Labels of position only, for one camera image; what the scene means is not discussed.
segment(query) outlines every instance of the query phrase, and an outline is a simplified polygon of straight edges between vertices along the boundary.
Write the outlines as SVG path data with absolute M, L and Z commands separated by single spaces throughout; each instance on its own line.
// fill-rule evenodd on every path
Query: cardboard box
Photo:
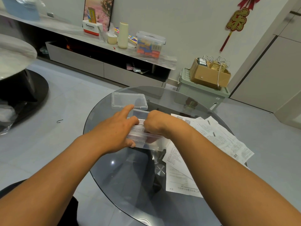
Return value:
M 210 69 L 209 66 L 208 61 L 207 66 L 203 66 L 199 64 L 198 59 L 195 59 L 189 71 L 190 80 L 204 86 L 217 88 L 217 76 L 219 74 L 219 86 L 227 87 L 231 73 L 228 71 L 227 73 L 221 71 L 219 73 L 217 70 Z

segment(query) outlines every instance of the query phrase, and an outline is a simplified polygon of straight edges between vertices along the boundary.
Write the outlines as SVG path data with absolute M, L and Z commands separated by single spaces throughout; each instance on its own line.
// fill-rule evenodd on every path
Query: pink flower painting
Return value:
M 95 9 L 96 22 L 102 23 L 103 30 L 105 32 L 108 31 L 113 9 L 113 0 L 86 0 L 84 20 L 88 20 L 88 7 Z

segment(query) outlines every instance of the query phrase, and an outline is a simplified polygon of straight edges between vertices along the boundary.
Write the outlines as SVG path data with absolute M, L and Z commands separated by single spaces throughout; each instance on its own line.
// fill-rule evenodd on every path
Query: blue storage box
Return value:
M 39 20 L 37 0 L 2 0 L 7 12 L 24 20 Z

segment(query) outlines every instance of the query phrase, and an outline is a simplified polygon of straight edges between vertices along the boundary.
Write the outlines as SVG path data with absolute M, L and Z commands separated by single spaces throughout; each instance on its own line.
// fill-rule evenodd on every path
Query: clear plastic box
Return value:
M 144 31 L 137 32 L 136 37 L 137 53 L 159 58 L 162 45 L 166 43 L 164 37 Z
M 141 125 L 135 125 L 128 134 L 127 138 L 133 140 L 137 148 L 144 148 L 155 151 L 163 151 L 167 148 L 170 140 L 163 136 L 147 133 L 143 127 L 143 121 L 147 118 L 149 112 L 133 109 L 128 117 L 136 116 Z
M 134 105 L 134 108 L 142 110 L 148 109 L 144 94 L 112 93 L 112 108 L 124 108 L 127 105 Z

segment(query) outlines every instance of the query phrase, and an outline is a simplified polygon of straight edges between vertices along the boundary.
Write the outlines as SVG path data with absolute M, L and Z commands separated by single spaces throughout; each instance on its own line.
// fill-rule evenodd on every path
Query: gray drawer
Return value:
M 159 86 L 163 82 L 137 74 L 110 64 L 104 64 L 104 77 L 126 86 Z
M 46 46 L 51 60 L 103 77 L 103 62 L 59 48 L 48 42 Z

